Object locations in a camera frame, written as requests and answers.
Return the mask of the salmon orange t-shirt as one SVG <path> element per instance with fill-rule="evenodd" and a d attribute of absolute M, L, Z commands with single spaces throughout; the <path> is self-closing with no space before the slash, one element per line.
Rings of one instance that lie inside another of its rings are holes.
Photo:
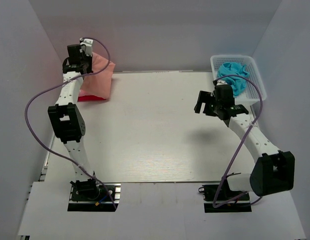
<path fill-rule="evenodd" d="M 81 90 L 105 100 L 109 99 L 114 68 L 115 63 L 111 61 L 101 73 L 85 77 Z"/>

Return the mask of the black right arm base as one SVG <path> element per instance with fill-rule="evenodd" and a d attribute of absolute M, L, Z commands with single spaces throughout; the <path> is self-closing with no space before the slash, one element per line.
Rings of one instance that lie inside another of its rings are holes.
<path fill-rule="evenodd" d="M 210 183 L 198 188 L 198 192 L 204 197 L 205 213 L 249 213 L 252 211 L 249 173 L 231 173 L 227 175 L 220 191 L 217 191 L 218 186 L 218 183 Z"/>

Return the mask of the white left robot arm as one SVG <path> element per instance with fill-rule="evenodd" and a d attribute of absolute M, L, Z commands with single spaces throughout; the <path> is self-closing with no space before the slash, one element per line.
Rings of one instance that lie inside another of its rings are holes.
<path fill-rule="evenodd" d="M 76 105 L 84 80 L 82 75 L 92 73 L 92 43 L 83 38 L 79 44 L 67 47 L 68 58 L 62 67 L 64 85 L 55 105 L 48 108 L 54 134 L 75 161 L 75 180 L 80 182 L 94 175 L 84 147 L 85 122 Z"/>

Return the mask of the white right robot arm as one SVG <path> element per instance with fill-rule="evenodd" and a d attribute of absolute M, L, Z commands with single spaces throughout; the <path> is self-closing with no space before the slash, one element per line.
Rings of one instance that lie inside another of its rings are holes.
<path fill-rule="evenodd" d="M 295 157 L 272 144 L 255 126 L 249 111 L 242 104 L 235 104 L 229 85 L 221 84 L 213 92 L 200 91 L 195 113 L 218 117 L 241 140 L 255 161 L 251 173 L 226 173 L 222 176 L 221 195 L 230 200 L 238 192 L 254 192 L 263 197 L 290 191 L 294 187 Z"/>

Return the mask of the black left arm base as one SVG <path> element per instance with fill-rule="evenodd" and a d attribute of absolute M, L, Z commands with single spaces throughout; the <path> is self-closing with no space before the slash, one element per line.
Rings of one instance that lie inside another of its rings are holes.
<path fill-rule="evenodd" d="M 68 212 L 115 212 L 120 201 L 121 184 L 107 183 L 105 186 L 95 180 L 71 181 Z"/>

